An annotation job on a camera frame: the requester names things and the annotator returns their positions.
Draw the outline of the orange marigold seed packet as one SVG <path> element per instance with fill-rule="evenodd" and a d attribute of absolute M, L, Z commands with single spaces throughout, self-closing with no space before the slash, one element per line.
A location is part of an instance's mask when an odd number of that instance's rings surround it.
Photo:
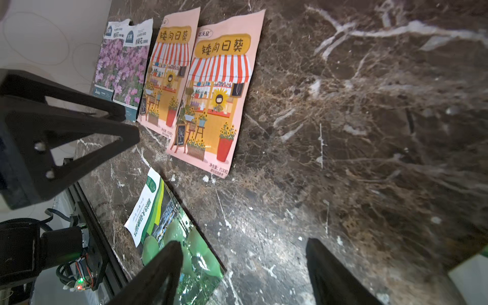
<path fill-rule="evenodd" d="M 189 73 L 201 8 L 163 19 L 147 69 L 137 121 L 170 139 Z"/>

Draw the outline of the white green-text seed packet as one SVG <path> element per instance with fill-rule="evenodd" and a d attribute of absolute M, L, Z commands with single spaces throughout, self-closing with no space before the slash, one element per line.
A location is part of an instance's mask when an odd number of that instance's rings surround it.
<path fill-rule="evenodd" d="M 487 246 L 448 275 L 466 304 L 487 304 Z"/>

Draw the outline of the white orange-text seed packet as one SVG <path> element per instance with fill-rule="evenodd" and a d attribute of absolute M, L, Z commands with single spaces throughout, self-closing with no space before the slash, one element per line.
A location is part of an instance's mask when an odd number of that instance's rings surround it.
<path fill-rule="evenodd" d="M 254 72 L 265 10 L 197 30 L 193 58 L 167 153 L 228 176 Z"/>

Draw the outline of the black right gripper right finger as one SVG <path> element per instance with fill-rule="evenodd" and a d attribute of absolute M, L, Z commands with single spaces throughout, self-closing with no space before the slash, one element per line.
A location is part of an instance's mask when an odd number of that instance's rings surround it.
<path fill-rule="evenodd" d="M 307 268 L 316 304 L 380 304 L 316 238 L 306 244 Z"/>

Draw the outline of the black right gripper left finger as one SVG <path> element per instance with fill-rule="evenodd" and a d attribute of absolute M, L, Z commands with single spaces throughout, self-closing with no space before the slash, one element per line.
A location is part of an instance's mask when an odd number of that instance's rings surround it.
<path fill-rule="evenodd" d="M 169 242 L 109 304 L 173 304 L 182 264 L 180 243 Z"/>

